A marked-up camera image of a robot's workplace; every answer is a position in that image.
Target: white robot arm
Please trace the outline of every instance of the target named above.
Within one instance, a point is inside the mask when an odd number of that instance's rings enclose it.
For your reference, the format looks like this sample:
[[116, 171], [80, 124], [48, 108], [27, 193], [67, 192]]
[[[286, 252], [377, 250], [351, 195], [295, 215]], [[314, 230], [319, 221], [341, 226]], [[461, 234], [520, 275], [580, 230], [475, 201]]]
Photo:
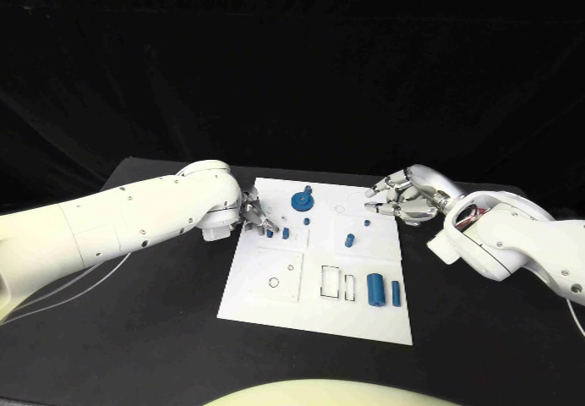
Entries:
[[148, 179], [0, 216], [0, 321], [47, 283], [197, 227], [206, 241], [233, 225], [278, 232], [256, 193], [240, 192], [229, 166], [200, 161]]
[[554, 293], [585, 305], [585, 221], [554, 221], [527, 199], [508, 192], [466, 194], [423, 165], [386, 177], [365, 192], [387, 190], [387, 202], [365, 209], [417, 226], [438, 212], [443, 229], [427, 246], [446, 264], [456, 259], [486, 278], [501, 281], [524, 267]]

